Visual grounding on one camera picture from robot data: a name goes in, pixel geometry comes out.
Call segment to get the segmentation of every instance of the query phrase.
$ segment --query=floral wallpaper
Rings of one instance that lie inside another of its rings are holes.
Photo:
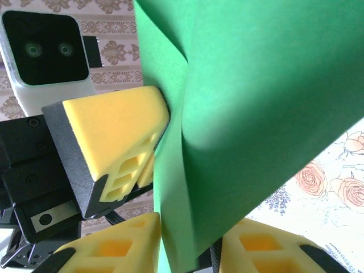
[[[0,11],[7,9],[71,14],[84,35],[97,36],[105,66],[92,69],[91,79],[99,93],[143,84],[133,0],[0,0]],[[0,121],[21,117],[0,69]],[[148,192],[117,212],[128,219],[153,211],[152,197]],[[247,217],[305,236],[351,273],[364,273],[364,119]],[[104,218],[86,221],[82,236],[108,226]]]

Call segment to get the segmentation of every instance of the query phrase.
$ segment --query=black cable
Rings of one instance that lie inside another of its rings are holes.
[[[105,215],[105,218],[106,218],[107,222],[109,222],[109,224],[111,224],[111,226],[117,225],[117,224],[125,221],[125,219],[123,217],[121,217],[114,210],[112,212],[109,212],[107,215]]]
[[[222,251],[222,238],[217,240],[210,247],[212,272],[213,273],[218,273],[219,270],[220,270],[221,251]]]

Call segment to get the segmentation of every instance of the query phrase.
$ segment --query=green sheet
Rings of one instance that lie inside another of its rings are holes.
[[[364,3],[138,0],[135,13],[144,84],[171,108],[160,272],[187,272],[364,116]]]

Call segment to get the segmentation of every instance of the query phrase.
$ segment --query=black camera housing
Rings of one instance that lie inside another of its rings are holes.
[[[7,11],[2,23],[25,84],[82,81],[89,76],[82,36],[71,16]]]

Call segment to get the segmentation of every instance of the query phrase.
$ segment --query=camera lens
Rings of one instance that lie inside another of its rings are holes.
[[[40,45],[36,43],[27,43],[26,52],[30,57],[36,58],[42,54],[42,48]]]
[[[59,45],[59,51],[62,55],[68,57],[73,54],[73,48],[70,44],[63,43]]]

